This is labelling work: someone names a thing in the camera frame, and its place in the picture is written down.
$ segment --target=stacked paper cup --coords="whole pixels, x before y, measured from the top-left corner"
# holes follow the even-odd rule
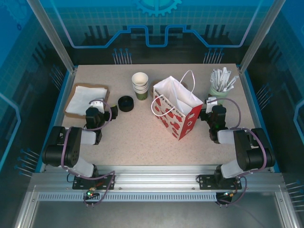
[[[148,96],[148,76],[143,72],[138,72],[132,76],[133,89],[138,100],[145,100]]]

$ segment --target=red and white paper bag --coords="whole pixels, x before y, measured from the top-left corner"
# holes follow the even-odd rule
[[[181,84],[188,72],[191,72],[193,77],[192,91]],[[203,102],[192,93],[194,87],[195,79],[191,70],[185,73],[180,82],[170,76],[153,87],[155,99],[151,110],[178,140],[193,129],[203,106]]]

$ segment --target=black lid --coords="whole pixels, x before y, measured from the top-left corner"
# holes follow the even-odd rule
[[[118,107],[123,112],[129,112],[134,108],[134,101],[130,96],[122,96],[118,100]]]

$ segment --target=blue gear logo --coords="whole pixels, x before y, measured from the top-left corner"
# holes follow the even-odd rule
[[[165,16],[166,13],[171,13],[172,9],[177,9],[177,4],[181,4],[181,0],[133,0],[137,5],[138,10],[142,13],[148,13],[149,16],[160,14]]]
[[[0,0],[0,8],[3,6],[18,24],[22,23],[27,16],[26,0]]]

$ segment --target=speckled countertop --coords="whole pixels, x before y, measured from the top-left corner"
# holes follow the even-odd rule
[[[173,76],[180,80],[191,69],[196,77],[194,94],[204,100],[210,87],[210,73],[214,68],[227,67],[231,76],[237,75],[235,64],[161,64],[161,65],[81,65],[78,66],[74,83],[92,83],[109,86],[109,105],[117,104],[123,95],[134,99],[131,112],[119,111],[102,130],[103,137],[98,146],[82,145],[81,155],[96,165],[198,165],[220,164],[235,159],[233,145],[215,144],[209,138],[206,122],[197,120],[193,130],[177,141],[152,114],[152,98],[137,100],[132,87],[131,77],[136,72],[145,72],[149,83],[155,79]],[[192,88],[192,77],[185,77],[188,88]],[[238,79],[228,98],[235,100],[242,112],[240,126],[253,128],[253,121],[245,98],[241,81]],[[238,122],[237,108],[225,101],[227,108],[226,126]],[[86,121],[66,117],[63,126],[83,127]]]

